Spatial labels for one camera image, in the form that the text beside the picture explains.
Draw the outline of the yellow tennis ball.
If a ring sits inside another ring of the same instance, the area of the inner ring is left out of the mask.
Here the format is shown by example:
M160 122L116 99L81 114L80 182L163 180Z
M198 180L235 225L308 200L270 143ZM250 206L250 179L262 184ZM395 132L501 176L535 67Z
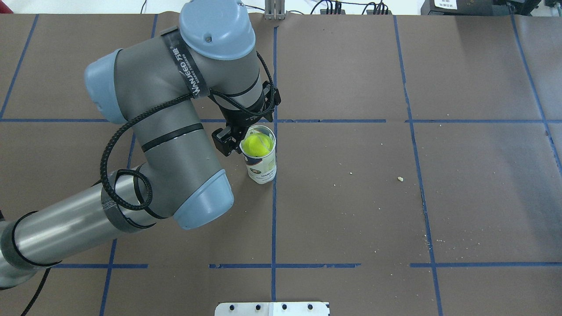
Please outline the yellow tennis ball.
M247 156L259 158L267 156L274 147L273 140L266 134L255 133L247 136L242 149Z

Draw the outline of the tennis ball can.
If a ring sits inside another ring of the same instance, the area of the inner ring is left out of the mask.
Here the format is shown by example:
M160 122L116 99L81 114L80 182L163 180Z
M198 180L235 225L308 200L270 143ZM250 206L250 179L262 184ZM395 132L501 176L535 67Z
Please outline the tennis ball can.
M244 144L245 138L255 133L266 134L273 140L274 143L273 150L267 156L259 157L259 158L247 156L247 154L242 149L242 145ZM248 170L248 175L257 184L266 184L268 182L271 182L276 176L276 172L277 172L277 162L275 156L276 145L277 145L277 139L275 134L273 133L273 130L263 125L251 126L247 131L244 139L241 141L241 152L245 158L245 165Z

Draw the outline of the black computer box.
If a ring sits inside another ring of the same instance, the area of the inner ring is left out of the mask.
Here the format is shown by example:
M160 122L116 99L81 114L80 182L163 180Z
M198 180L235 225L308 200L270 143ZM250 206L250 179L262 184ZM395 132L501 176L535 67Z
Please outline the black computer box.
M506 16L512 13L500 0L425 0L421 15Z

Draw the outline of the aluminium frame post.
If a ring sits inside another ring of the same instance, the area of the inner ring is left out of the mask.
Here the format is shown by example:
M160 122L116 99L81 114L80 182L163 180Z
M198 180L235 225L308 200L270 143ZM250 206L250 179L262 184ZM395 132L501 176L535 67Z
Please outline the aluminium frame post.
M287 10L285 0L265 0L264 18L265 20L285 20Z

